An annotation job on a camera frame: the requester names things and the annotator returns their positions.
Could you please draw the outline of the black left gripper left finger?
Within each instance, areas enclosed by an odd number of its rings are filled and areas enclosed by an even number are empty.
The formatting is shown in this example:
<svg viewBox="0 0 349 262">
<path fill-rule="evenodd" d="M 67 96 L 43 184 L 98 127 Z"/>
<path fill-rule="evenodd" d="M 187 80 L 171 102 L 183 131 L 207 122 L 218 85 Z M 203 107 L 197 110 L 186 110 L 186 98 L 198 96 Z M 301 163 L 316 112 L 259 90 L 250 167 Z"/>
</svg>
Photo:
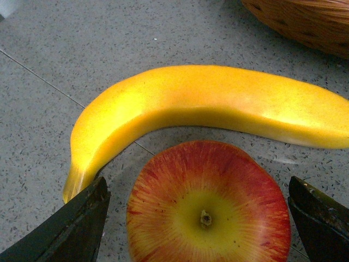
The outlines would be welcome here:
<svg viewBox="0 0 349 262">
<path fill-rule="evenodd" d="M 27 236 L 1 261 L 96 261 L 110 192 L 99 177 Z"/>
</svg>

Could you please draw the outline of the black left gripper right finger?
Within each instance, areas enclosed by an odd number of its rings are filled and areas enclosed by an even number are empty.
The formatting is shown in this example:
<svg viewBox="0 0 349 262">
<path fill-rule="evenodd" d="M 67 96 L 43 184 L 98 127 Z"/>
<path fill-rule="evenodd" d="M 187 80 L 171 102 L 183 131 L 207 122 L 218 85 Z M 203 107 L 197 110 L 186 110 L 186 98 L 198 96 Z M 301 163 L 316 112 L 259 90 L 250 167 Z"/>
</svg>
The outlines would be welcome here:
<svg viewBox="0 0 349 262">
<path fill-rule="evenodd" d="M 348 261 L 348 208 L 296 176 L 288 191 L 288 206 L 310 261 Z"/>
</svg>

